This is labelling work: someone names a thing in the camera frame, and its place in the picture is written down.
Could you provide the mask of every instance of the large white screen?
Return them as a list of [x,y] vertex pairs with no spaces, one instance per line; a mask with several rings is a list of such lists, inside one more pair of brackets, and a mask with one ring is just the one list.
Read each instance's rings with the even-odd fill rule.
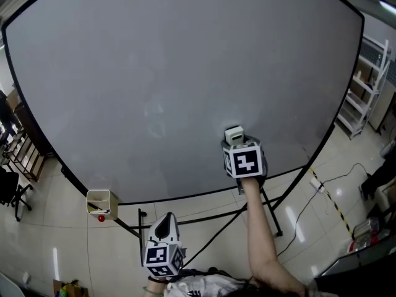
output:
[[362,16],[340,0],[37,0],[5,29],[38,125],[88,189],[123,202],[235,185],[224,130],[269,176],[305,165],[346,92]]

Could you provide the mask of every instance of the black cable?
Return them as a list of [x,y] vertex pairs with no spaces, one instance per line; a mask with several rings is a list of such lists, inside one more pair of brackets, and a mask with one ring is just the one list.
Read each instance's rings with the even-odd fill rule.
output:
[[286,249],[284,249],[281,253],[279,253],[277,256],[279,256],[280,254],[282,254],[283,252],[285,252],[288,248],[289,248],[289,246],[291,246],[291,244],[293,243],[293,241],[296,239],[296,236],[297,236],[297,223],[298,223],[298,219],[300,218],[300,216],[301,216],[301,214],[304,212],[304,210],[305,210],[305,208],[309,205],[309,203],[311,202],[311,200],[313,200],[313,198],[317,195],[317,193],[320,191],[320,189],[322,188],[322,185],[323,184],[321,184],[320,186],[319,186],[319,188],[317,189],[317,191],[315,192],[315,194],[308,200],[308,202],[307,202],[307,204],[305,205],[305,207],[302,209],[302,211],[299,213],[299,215],[298,215],[298,217],[297,217],[297,220],[296,220],[296,225],[295,225],[295,235],[294,235],[294,237],[293,237],[293,239],[291,239],[291,241],[289,242],[289,244],[287,245],[287,247],[286,247]]
[[234,220],[237,219],[237,218],[241,215],[242,212],[244,212],[244,209],[245,209],[247,206],[248,206],[248,204],[246,203],[242,208],[240,208],[240,210],[235,214],[235,216],[233,216],[233,218],[232,218],[229,222],[227,222],[223,228],[221,228],[215,235],[213,235],[212,238],[209,240],[209,242],[208,242],[207,244],[205,244],[204,247],[203,247],[201,250],[199,250],[199,251],[197,252],[197,254],[195,254],[192,258],[189,259],[189,261],[188,261],[187,263],[185,263],[185,264],[183,265],[182,269],[185,268],[188,264],[190,264],[190,263],[192,262],[192,260],[194,260],[204,249],[206,249],[206,248],[209,246],[209,244],[212,243],[212,242],[214,241],[214,239],[215,239],[221,232],[223,232],[223,230],[224,230],[226,227],[228,227],[230,224],[232,224],[232,223],[234,222]]
[[317,189],[317,191],[315,192],[315,194],[308,200],[308,202],[307,202],[307,204],[305,205],[305,207],[304,207],[304,208],[302,209],[302,211],[299,213],[299,215],[298,215],[298,217],[297,217],[297,220],[296,220],[295,235],[294,235],[293,239],[291,239],[291,241],[289,242],[289,244],[287,245],[287,247],[286,247],[281,253],[279,253],[277,256],[279,256],[280,254],[282,254],[283,252],[285,252],[285,251],[291,246],[291,244],[293,243],[293,241],[296,239],[296,236],[297,236],[297,223],[298,223],[298,219],[300,218],[301,214],[304,212],[305,208],[309,205],[309,203],[311,202],[311,200],[313,200],[313,198],[317,195],[317,193],[318,193],[318,192],[320,191],[320,189],[323,187],[324,183],[328,183],[329,181],[334,181],[334,180],[336,180],[336,179],[338,179],[338,178],[342,178],[342,177],[348,176],[348,175],[352,172],[353,168],[354,168],[356,165],[362,166],[364,172],[366,173],[366,175],[368,175],[368,173],[367,173],[366,169],[364,168],[364,166],[363,166],[361,163],[356,163],[356,164],[354,164],[354,165],[352,166],[352,168],[351,168],[351,170],[348,172],[348,174],[341,175],[341,176],[338,176],[338,177],[336,177],[336,178],[331,178],[331,179],[328,179],[328,180],[324,181],[323,183],[321,183],[321,185],[319,186],[319,188]]

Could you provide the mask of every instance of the white shelf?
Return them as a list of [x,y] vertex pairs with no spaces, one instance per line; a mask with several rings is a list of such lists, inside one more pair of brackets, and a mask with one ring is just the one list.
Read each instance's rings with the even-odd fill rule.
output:
[[365,89],[365,91],[367,91],[370,94],[372,94],[372,89],[368,85],[366,85],[363,80],[357,78],[357,76],[355,76],[355,75],[353,75],[352,80],[354,82],[356,82],[359,86],[363,87]]
[[351,116],[347,110],[343,107],[340,110],[337,118],[348,128],[349,131],[354,133],[356,131],[358,122],[357,120]]
[[348,91],[346,95],[346,100],[361,114],[366,113],[367,104],[365,104],[358,96],[356,96],[353,92]]
[[373,64],[371,61],[364,58],[362,55],[359,55],[359,60],[364,62],[366,65],[370,66],[371,68],[375,69],[377,72],[381,70],[377,65]]
[[363,37],[367,40],[369,40],[371,43],[374,43],[375,45],[379,46],[380,48],[382,48],[383,50],[385,49],[385,45],[379,43],[378,41],[376,41],[375,39],[367,36],[366,34],[363,34]]

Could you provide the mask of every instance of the person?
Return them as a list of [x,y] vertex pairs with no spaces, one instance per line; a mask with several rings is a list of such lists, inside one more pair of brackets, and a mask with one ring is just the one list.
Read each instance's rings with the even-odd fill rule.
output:
[[143,297],[161,297],[164,294],[167,297],[335,296],[308,291],[279,263],[261,202],[259,183],[254,178],[243,178],[241,183],[247,199],[247,243],[252,278],[236,280],[215,268],[206,273],[188,270],[187,273],[195,271],[195,274],[171,283],[149,277]]
[[0,121],[2,126],[4,126],[4,137],[0,144],[4,144],[7,140],[8,135],[16,135],[15,130],[12,125],[15,124],[17,128],[20,128],[20,124],[12,112],[10,106],[7,102],[7,96],[3,91],[0,90]]
[[385,158],[385,162],[376,172],[359,186],[360,195],[363,200],[368,197],[374,198],[374,193],[378,187],[389,183],[396,177],[396,148],[395,141],[389,143],[382,151],[381,156]]

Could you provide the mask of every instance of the yellow black warning tape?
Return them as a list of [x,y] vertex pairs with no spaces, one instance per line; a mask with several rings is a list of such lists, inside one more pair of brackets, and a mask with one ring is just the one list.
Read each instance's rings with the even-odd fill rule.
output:
[[[312,175],[314,175],[314,177],[317,179],[317,181],[322,185],[322,182],[320,181],[320,179],[317,177],[316,173],[314,172],[314,170],[312,168],[309,168],[309,172],[312,173]],[[330,193],[328,192],[328,190],[326,189],[326,187],[324,187],[324,193],[327,195],[327,197],[329,197],[329,199],[332,201],[332,203],[334,204],[334,208],[336,209],[336,211],[340,214],[341,220],[342,222],[344,222],[344,225],[346,226],[346,229],[348,230],[352,240],[355,240],[355,237],[353,236],[353,230],[351,230],[351,228],[348,225],[348,222],[345,220],[344,215],[342,214],[340,208],[338,207],[338,205],[335,203],[335,201],[332,199],[332,196],[330,195]]]

